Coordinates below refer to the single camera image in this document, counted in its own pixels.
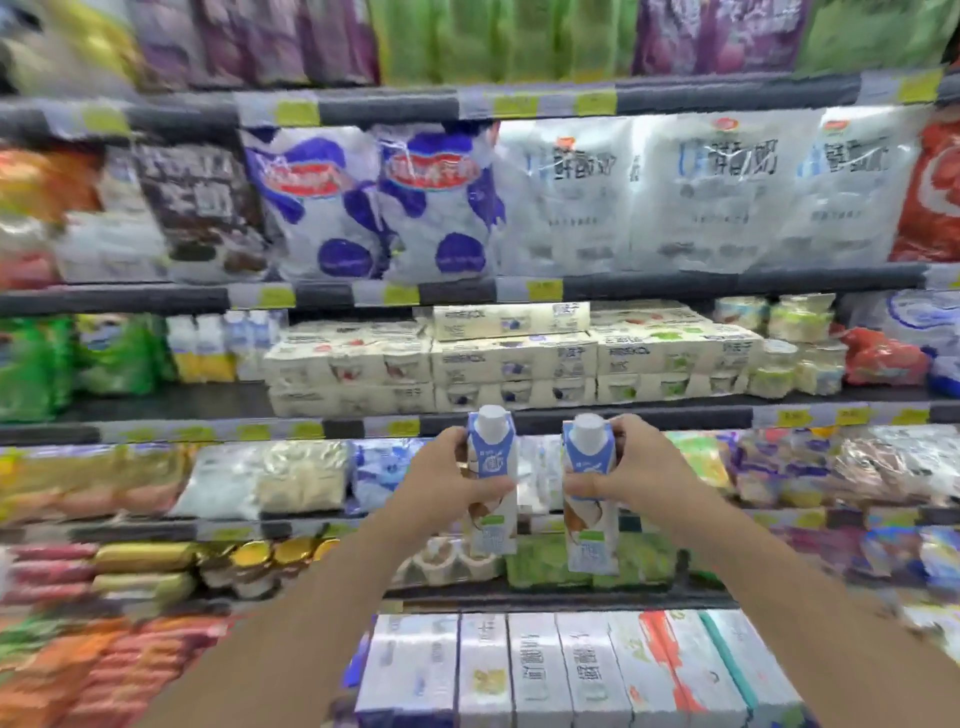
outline plastic wrap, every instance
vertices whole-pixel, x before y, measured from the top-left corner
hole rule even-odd
[[[355,127],[241,132],[253,184],[282,234],[287,280],[376,278],[385,265],[373,137]]]
[[[629,267],[631,122],[500,125],[493,169],[510,205],[501,274],[562,277]]]
[[[485,125],[374,127],[377,201],[390,241],[384,278],[423,283],[492,272],[494,225],[506,217]]]

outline milk box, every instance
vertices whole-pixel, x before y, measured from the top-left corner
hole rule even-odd
[[[376,621],[355,713],[361,726],[453,728],[458,615]]]
[[[804,725],[804,702],[747,616],[739,609],[710,609],[700,619],[750,709],[751,728]]]
[[[686,697],[660,637],[637,612],[607,612],[604,616],[634,711],[633,728],[687,728]]]
[[[516,728],[572,728],[573,703],[552,614],[507,616]]]
[[[690,728],[743,728],[747,704],[696,611],[643,612],[656,632],[690,709]]]
[[[557,630],[573,697],[574,728],[630,728],[633,710],[606,618],[598,612],[560,612]]]
[[[460,620],[460,728],[512,728],[514,691],[505,615]]]

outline blue package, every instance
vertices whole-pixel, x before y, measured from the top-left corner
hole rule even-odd
[[[390,246],[384,278],[401,283],[478,278],[492,271],[506,209],[493,185],[489,127],[374,127],[377,201]]]
[[[290,281],[370,279],[385,249],[376,210],[373,137],[356,127],[242,131],[250,178],[279,231]]]
[[[353,497],[361,512],[382,508],[394,494],[423,438],[383,438],[353,442]]]

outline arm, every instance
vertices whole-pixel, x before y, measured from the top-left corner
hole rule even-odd
[[[723,580],[824,728],[955,725],[960,668],[935,646],[865,608],[839,581],[703,483],[636,415],[613,421],[622,458],[609,476],[568,475],[574,495],[609,497],[649,516]]]
[[[467,512],[503,497],[507,478],[469,480],[451,427],[414,457],[386,507],[238,625],[152,704],[136,728],[313,728],[404,559]]]

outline yogurt bottle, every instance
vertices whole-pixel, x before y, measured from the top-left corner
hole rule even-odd
[[[599,415],[577,415],[564,423],[564,471],[607,474],[616,466],[610,423]],[[566,566],[571,571],[616,575],[620,535],[618,506],[612,500],[564,495]]]
[[[477,477],[507,475],[516,481],[516,428],[513,416],[485,404],[467,421],[468,467]],[[464,533],[471,554],[516,553],[516,490],[499,500],[473,503]]]

